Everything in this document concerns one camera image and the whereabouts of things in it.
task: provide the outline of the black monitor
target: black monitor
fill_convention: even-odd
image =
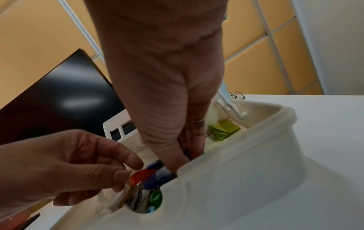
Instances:
[[[109,81],[81,49],[0,109],[0,144],[69,129],[105,136],[124,110]]]

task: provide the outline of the table surface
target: table surface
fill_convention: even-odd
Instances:
[[[298,122],[293,128],[303,154],[355,184],[357,189],[364,191],[364,122],[362,121],[364,96],[247,95],[246,99],[294,108]],[[40,210],[42,213],[40,218],[27,230],[47,230],[67,210],[68,208],[56,208],[48,204]],[[257,221],[254,218],[254,215],[250,217],[251,223]],[[271,229],[295,226],[295,223],[288,223],[285,226],[273,227],[274,221],[267,220],[267,223],[270,223],[268,228]],[[237,222],[235,227],[241,228],[241,224],[243,223]],[[250,225],[249,221],[245,221],[244,224],[246,227]],[[321,229],[333,226],[325,225]],[[257,225],[251,225],[251,227],[266,228],[266,226]]]

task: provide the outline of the sticky note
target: sticky note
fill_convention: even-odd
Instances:
[[[232,123],[231,121],[225,119],[217,123],[214,123],[212,125],[209,125],[209,130],[215,135],[215,137],[219,141],[222,141],[225,138],[238,132],[240,130],[240,127]]]

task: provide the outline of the white container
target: white container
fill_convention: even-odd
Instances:
[[[124,206],[96,214],[100,198],[93,198],[72,207],[52,229],[220,229],[297,188],[305,179],[305,170],[292,129],[295,111],[248,100],[231,102],[246,113],[243,121],[215,102],[207,124],[232,118],[245,128],[222,142],[208,137],[205,150],[209,150],[160,188],[163,202],[155,212],[138,214]],[[145,166],[157,159],[137,130],[121,142]]]

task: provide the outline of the green object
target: green object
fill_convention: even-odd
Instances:
[[[159,189],[155,190],[149,200],[151,204],[155,207],[155,209],[158,209],[159,206],[162,204],[163,200],[162,192]]]
[[[225,119],[215,124],[209,125],[209,130],[215,135],[215,137],[219,141],[222,141],[225,138],[238,132],[240,130],[240,127]]]

